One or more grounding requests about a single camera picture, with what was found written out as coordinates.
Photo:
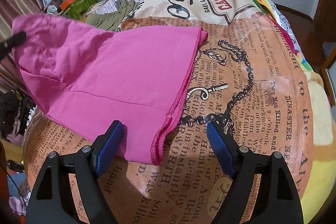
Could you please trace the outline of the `pink pants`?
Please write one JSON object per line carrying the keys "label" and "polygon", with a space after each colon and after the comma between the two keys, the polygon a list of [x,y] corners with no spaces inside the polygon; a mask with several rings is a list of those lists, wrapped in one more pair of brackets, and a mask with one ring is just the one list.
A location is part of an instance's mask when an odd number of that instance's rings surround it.
{"label": "pink pants", "polygon": [[30,96],[52,121],[95,140],[113,121],[126,126],[117,154],[159,165],[163,144],[183,112],[199,27],[146,26],[105,31],[63,16],[18,16],[14,49]]}

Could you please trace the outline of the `yellow striped plush blanket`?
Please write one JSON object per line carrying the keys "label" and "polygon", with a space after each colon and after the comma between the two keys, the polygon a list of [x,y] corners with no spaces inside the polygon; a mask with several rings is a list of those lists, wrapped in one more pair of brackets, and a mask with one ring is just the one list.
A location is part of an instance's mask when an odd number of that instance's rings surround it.
{"label": "yellow striped plush blanket", "polygon": [[335,121],[331,115],[331,107],[321,76],[313,71],[303,53],[294,53],[291,39],[277,23],[268,0],[252,1],[276,24],[307,78],[313,111],[313,161],[301,205],[305,223],[319,222],[335,201]]}

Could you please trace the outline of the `striped maroon curtain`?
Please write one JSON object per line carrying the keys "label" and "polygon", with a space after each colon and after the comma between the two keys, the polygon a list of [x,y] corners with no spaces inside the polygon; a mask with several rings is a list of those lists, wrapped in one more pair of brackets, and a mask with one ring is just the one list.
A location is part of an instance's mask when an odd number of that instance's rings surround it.
{"label": "striped maroon curtain", "polygon": [[[13,19],[19,15],[41,12],[42,0],[1,0],[1,42],[11,36]],[[26,87],[18,73],[13,54],[9,53],[1,60],[1,92],[14,87],[26,92]]]}

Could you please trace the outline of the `olive green folded pants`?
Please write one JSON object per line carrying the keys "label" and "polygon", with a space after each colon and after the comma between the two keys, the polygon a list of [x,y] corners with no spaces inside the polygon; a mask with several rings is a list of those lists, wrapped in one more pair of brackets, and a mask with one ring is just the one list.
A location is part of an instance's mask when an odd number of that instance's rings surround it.
{"label": "olive green folded pants", "polygon": [[122,20],[138,6],[133,0],[123,0],[117,11],[105,14],[89,14],[82,21],[86,24],[106,31],[116,31]]}

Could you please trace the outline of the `newspaper print bed blanket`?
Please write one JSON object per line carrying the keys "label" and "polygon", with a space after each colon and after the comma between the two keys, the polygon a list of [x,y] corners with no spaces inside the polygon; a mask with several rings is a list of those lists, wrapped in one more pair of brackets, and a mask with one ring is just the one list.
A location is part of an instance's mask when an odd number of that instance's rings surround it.
{"label": "newspaper print bed blanket", "polygon": [[[122,1],[106,0],[83,19],[117,11]],[[306,75],[272,19],[252,0],[133,1],[138,6],[112,32],[199,27],[207,40],[197,50],[182,116],[165,139],[161,164],[127,161],[117,150],[98,179],[117,223],[213,223],[232,179],[210,145],[210,122],[254,153],[280,152],[301,198],[311,171],[312,106]],[[50,152],[72,154],[95,141],[38,110],[23,149],[32,190]],[[89,222],[76,176],[70,174],[69,179],[80,223]],[[255,175],[240,223],[248,223],[252,215],[260,181]]]}

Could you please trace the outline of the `white patterned bedsheet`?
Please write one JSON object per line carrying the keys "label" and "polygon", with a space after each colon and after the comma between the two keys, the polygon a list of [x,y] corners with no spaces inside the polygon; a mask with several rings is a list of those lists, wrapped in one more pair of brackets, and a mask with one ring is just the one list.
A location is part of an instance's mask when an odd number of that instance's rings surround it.
{"label": "white patterned bedsheet", "polygon": [[294,35],[293,30],[288,22],[288,19],[285,17],[284,14],[276,7],[276,5],[271,1],[268,0],[270,6],[272,7],[273,14],[276,18],[277,23],[288,33],[291,43],[293,45],[294,53],[302,53],[301,47],[298,44],[298,41]]}

